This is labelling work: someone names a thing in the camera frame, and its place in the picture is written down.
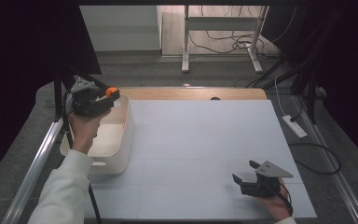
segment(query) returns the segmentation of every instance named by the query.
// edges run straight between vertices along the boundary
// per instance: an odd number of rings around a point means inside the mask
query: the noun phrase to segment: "white sleeve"
[[[28,223],[83,223],[92,162],[87,155],[69,150],[62,165],[48,177]]]
[[[279,222],[276,222],[275,224],[296,224],[296,221],[292,217],[287,217]]]

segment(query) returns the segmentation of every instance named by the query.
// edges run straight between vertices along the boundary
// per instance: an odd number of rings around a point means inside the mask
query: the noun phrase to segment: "white tabletop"
[[[127,169],[89,176],[102,218],[269,218],[232,180],[235,174],[255,182],[249,160],[271,161],[293,174],[283,181],[294,217],[316,217],[270,101],[131,100],[131,110]],[[86,217],[95,217],[90,200]]]

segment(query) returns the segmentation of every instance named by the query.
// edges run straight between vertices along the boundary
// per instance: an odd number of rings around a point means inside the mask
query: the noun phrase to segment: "robotic hand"
[[[120,98],[120,92],[91,76],[87,79],[79,77],[70,90],[72,110],[78,116],[94,118],[113,107],[114,101]]]
[[[255,183],[242,182],[239,177],[232,175],[234,182],[240,185],[241,193],[259,198],[272,198],[277,196],[286,204],[291,216],[293,214],[293,206],[290,193],[287,191],[290,200],[289,202],[286,197],[280,194],[281,183],[279,178],[293,177],[293,175],[269,161],[265,161],[262,165],[255,161],[249,161],[249,164],[251,167],[255,168],[257,177]]]

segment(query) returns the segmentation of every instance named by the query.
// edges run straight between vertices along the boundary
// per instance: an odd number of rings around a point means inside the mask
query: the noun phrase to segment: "white box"
[[[119,174],[123,172],[130,156],[134,130],[130,99],[121,95],[115,101],[112,111],[104,117],[89,150],[89,156],[94,159],[91,174]],[[69,144],[66,136],[62,139],[60,151],[66,155]]]

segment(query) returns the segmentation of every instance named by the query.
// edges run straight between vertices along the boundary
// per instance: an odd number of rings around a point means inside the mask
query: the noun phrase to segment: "metal rail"
[[[48,155],[51,148],[54,145],[57,135],[60,133],[62,128],[62,119],[57,122],[53,122],[48,129],[48,133],[42,142],[42,145],[38,149],[34,161],[32,162],[30,169],[28,170],[24,180],[22,181],[19,190],[16,193],[7,213],[2,220],[2,224],[15,224],[19,221],[22,211],[27,204],[31,193],[34,190],[34,185],[40,176],[40,173],[45,166]]]
[[[295,97],[295,100],[298,102],[298,105],[303,104],[304,106],[304,103],[300,101],[297,97]],[[311,122],[310,118],[308,118],[307,116],[307,113],[301,112],[301,118],[305,121],[305,124],[310,131],[310,136],[315,141],[315,143],[327,147],[318,127],[316,126],[316,124],[313,124]],[[325,150],[320,150],[320,153],[324,164],[327,166],[327,169],[330,172],[338,168],[335,158],[330,153],[327,153]],[[357,196],[354,194],[351,185],[348,183],[348,180],[346,179],[344,174],[342,174],[342,172],[338,172],[337,174],[332,175],[332,177],[344,203],[347,205],[348,210],[351,213],[353,221],[358,224],[358,199]]]

